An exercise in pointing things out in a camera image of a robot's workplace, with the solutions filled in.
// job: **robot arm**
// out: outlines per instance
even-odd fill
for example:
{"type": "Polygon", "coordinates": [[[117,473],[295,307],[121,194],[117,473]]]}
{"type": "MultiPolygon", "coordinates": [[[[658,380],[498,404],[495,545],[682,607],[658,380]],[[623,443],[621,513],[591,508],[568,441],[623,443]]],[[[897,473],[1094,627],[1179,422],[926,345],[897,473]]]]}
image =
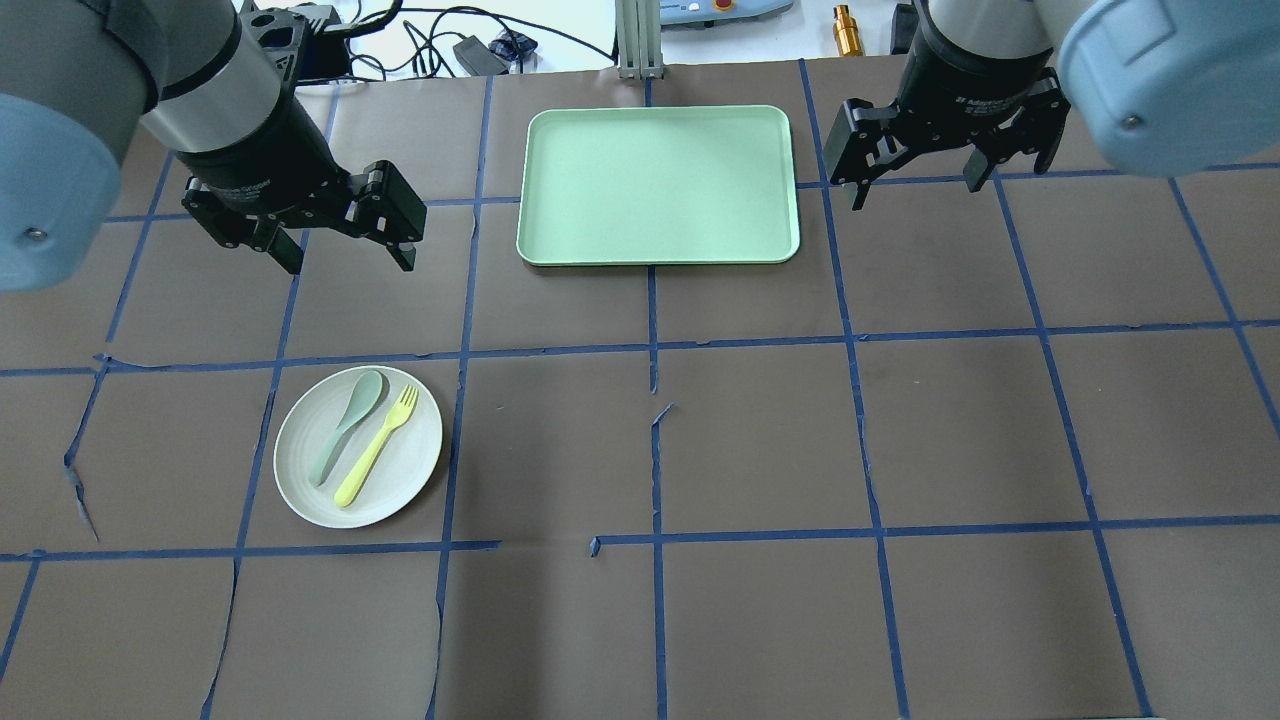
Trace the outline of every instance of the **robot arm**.
{"type": "Polygon", "coordinates": [[[978,191],[1015,152],[1048,170],[1071,105],[1103,158],[1192,173],[1280,140],[1274,0],[915,0],[897,99],[846,100],[823,146],[828,181],[863,206],[913,158],[973,146],[978,191]],[[1047,68],[1053,47],[1061,72],[1047,68]]]}
{"type": "Polygon", "coordinates": [[[411,270],[426,222],[417,193],[387,160],[358,176],[339,167],[293,95],[321,26],[227,0],[0,1],[0,290],[76,270],[140,117],[192,170],[183,205],[219,245],[298,273],[285,228],[328,227],[411,270]]]}

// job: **round plate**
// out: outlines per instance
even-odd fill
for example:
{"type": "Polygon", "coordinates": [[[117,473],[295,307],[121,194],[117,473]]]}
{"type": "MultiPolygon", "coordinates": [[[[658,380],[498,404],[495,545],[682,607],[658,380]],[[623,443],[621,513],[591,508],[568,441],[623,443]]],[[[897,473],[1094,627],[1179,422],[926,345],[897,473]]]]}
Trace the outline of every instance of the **round plate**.
{"type": "Polygon", "coordinates": [[[325,528],[360,528],[393,515],[408,505],[426,486],[440,457],[443,428],[440,407],[417,378],[396,368],[362,365],[329,375],[308,389],[284,418],[275,438],[275,487],[280,497],[300,516],[325,528]],[[338,427],[360,375],[378,370],[387,378],[387,388],[378,402],[339,445],[338,460],[320,487],[307,482],[307,473],[324,452],[329,436],[338,427]],[[343,478],[378,434],[383,419],[404,386],[417,388],[417,406],[408,421],[392,433],[378,461],[374,462],[365,487],[347,507],[338,507],[333,496],[343,478]]]}

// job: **fork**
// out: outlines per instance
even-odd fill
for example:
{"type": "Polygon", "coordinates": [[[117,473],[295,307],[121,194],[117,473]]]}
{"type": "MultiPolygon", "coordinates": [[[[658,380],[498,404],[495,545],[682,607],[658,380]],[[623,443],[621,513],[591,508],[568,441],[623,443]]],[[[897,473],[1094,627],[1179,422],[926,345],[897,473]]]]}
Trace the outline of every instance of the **fork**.
{"type": "Polygon", "coordinates": [[[365,452],[360,455],[360,460],[356,460],[356,465],[347,473],[346,479],[342,480],[342,486],[338,487],[338,492],[333,496],[333,501],[338,507],[347,507],[356,500],[356,496],[360,495],[360,488],[365,487],[369,470],[372,469],[378,455],[387,445],[387,438],[392,437],[392,432],[396,428],[408,421],[408,416],[413,414],[416,405],[417,388],[406,386],[404,391],[396,398],[396,402],[392,404],[390,410],[387,411],[387,419],[383,420],[381,429],[374,436],[374,441],[369,443],[365,452]]]}

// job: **plastic tray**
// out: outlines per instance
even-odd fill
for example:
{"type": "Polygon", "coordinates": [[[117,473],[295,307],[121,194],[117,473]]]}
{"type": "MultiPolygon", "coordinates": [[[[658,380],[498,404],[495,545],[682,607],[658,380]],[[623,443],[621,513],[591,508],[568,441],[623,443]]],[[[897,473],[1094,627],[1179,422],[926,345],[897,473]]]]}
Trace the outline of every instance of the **plastic tray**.
{"type": "Polygon", "coordinates": [[[782,263],[799,247],[790,123],[772,105],[529,124],[516,250],[532,265],[782,263]]]}

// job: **spoon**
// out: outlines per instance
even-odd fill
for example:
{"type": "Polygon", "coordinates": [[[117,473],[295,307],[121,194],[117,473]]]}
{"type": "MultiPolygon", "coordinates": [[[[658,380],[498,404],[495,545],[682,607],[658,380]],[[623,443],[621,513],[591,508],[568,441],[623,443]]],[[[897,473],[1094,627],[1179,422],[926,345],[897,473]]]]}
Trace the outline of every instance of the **spoon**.
{"type": "Polygon", "coordinates": [[[329,468],[329,462],[333,461],[334,455],[337,455],[338,443],[342,442],[342,438],[356,423],[364,420],[365,415],[369,415],[374,410],[374,406],[383,397],[383,387],[385,384],[387,378],[378,370],[369,370],[356,380],[356,387],[351,391],[351,400],[347,402],[347,411],[342,414],[342,420],[338,420],[338,427],[334,428],[333,436],[329,438],[329,445],[320,457],[316,459],[315,466],[311,468],[311,474],[307,475],[307,480],[312,487],[324,484],[325,470],[329,468]]]}

